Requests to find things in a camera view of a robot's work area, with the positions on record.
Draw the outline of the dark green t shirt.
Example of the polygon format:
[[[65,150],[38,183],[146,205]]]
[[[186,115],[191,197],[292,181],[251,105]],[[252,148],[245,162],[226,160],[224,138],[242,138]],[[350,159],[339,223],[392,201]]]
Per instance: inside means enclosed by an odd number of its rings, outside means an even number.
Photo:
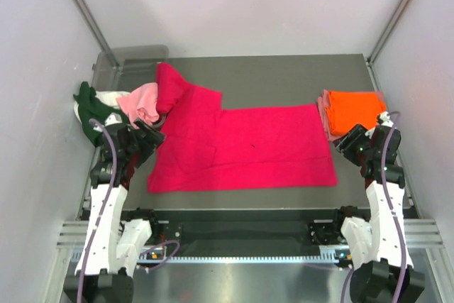
[[[105,123],[109,115],[118,114],[122,122],[130,123],[127,115],[122,110],[102,103],[96,97],[95,88],[91,87],[88,82],[82,82],[79,87],[79,93],[74,94],[73,97],[75,103],[78,105],[76,112],[79,115],[82,130],[94,147],[100,146],[103,138],[102,132],[94,130],[93,125],[89,122],[90,119],[96,119],[100,123]]]

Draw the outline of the aluminium frame post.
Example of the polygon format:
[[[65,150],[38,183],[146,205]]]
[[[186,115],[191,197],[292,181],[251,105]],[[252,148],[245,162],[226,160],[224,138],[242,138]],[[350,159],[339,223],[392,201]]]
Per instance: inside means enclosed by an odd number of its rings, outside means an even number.
[[[395,10],[393,11],[391,17],[389,18],[386,26],[384,27],[382,33],[380,34],[377,42],[374,44],[374,47],[367,57],[367,63],[372,65],[380,56],[380,53],[384,49],[387,41],[392,36],[393,32],[396,30],[399,22],[402,20],[406,10],[408,9],[412,0],[399,0]]]
[[[96,22],[96,19],[88,7],[88,4],[85,0],[73,0],[75,6],[77,7],[78,11],[82,15],[84,22],[87,24],[88,29],[90,30],[91,34],[94,36],[95,41],[99,45],[101,51],[106,54],[108,61],[112,65],[112,67],[117,68],[119,66],[119,62],[116,59],[112,49],[110,48],[107,40],[104,37],[104,34],[101,32],[101,29]]]

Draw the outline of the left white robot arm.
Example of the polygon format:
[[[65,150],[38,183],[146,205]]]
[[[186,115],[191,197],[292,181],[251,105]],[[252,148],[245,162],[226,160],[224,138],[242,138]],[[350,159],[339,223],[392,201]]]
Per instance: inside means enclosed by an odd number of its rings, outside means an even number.
[[[151,210],[123,213],[133,174],[164,142],[164,135],[138,119],[110,116],[101,131],[99,158],[90,172],[90,210],[84,247],[63,292],[71,302],[131,302],[133,274],[143,246],[161,234]]]

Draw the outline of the red t shirt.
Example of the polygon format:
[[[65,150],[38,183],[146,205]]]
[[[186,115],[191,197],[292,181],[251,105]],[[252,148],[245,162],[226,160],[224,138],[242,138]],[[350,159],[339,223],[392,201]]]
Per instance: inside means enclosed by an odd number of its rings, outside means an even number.
[[[168,114],[190,88],[183,76],[166,62],[157,65],[156,82],[158,87],[156,109],[159,114]]]

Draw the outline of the magenta t shirt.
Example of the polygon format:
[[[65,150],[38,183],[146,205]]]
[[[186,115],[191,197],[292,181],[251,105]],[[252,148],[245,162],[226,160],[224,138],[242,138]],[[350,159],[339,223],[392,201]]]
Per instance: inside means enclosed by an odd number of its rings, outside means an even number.
[[[338,182],[313,104],[222,109],[221,93],[190,84],[166,115],[165,142],[148,177],[150,193]]]

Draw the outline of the white t shirt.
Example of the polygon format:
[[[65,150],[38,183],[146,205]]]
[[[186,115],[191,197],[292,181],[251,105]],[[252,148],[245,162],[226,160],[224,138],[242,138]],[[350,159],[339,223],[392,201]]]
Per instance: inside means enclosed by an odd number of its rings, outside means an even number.
[[[76,100],[77,97],[79,97],[81,94],[84,92],[88,92],[88,95],[90,95],[90,90],[83,91],[81,88],[79,90],[78,94],[74,95],[74,114],[78,120],[78,122],[82,123],[82,119],[80,118],[79,115],[79,104]],[[98,99],[102,104],[111,107],[112,111],[119,112],[119,114],[116,114],[119,118],[121,118],[122,122],[129,122],[130,120],[128,117],[121,111],[120,106],[118,104],[118,98],[120,97],[125,97],[126,95],[131,94],[130,92],[122,92],[122,91],[94,91],[94,97]],[[100,123],[106,123],[107,119],[96,119]]]

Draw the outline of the light pink t shirt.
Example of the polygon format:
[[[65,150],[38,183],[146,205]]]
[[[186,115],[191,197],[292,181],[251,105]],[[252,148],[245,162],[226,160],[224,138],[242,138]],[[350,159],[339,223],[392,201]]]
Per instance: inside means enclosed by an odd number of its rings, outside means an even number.
[[[133,90],[129,95],[116,99],[120,110],[127,115],[130,123],[137,128],[135,121],[140,119],[142,122],[151,126],[159,121],[160,115],[157,112],[158,85],[151,82]]]

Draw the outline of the right aluminium frame post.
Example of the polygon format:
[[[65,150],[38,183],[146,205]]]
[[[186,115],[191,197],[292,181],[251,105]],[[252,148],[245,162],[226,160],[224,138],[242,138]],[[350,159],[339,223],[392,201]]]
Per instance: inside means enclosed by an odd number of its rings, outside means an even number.
[[[380,34],[377,42],[374,44],[374,47],[367,57],[367,63],[372,65],[380,56],[380,53],[384,49],[387,41],[392,36],[393,32],[396,30],[399,22],[402,20],[406,10],[408,9],[412,0],[399,0],[395,10],[393,11],[391,17],[389,18],[386,26],[384,27],[382,33]]]

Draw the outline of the grey plastic bin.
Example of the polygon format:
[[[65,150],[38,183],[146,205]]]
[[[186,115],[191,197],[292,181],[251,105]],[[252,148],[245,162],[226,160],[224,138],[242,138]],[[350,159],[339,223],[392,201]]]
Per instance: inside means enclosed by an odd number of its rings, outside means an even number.
[[[119,62],[112,67],[105,53],[99,53],[94,64],[92,87],[96,91],[132,92],[144,84],[156,82],[157,65],[168,59],[168,48],[164,45],[149,45],[112,50]],[[159,128],[165,117],[151,125]]]

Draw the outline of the left aluminium frame post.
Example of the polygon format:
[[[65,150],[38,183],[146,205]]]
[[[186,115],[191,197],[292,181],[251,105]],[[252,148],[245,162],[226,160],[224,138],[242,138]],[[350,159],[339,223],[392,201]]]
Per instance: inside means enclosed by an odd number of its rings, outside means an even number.
[[[88,7],[88,4],[85,0],[73,0],[75,6],[77,7],[78,11],[82,15],[84,22],[87,24],[88,29],[90,30],[91,34],[94,36],[95,41],[99,45],[101,51],[106,54],[108,61],[112,65],[112,67],[117,68],[119,66],[119,62],[116,59],[112,49],[110,48],[107,40],[104,37],[104,34],[101,32],[101,29],[96,22],[96,19]]]

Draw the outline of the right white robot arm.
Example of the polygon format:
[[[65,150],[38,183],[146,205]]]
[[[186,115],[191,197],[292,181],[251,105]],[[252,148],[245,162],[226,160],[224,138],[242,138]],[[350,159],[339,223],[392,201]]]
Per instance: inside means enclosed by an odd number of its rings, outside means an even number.
[[[396,163],[401,133],[392,124],[372,132],[358,124],[335,141],[336,150],[360,167],[370,218],[344,209],[331,235],[348,243],[353,271],[352,302],[415,302],[425,289],[424,274],[415,271],[404,233],[404,170]]]

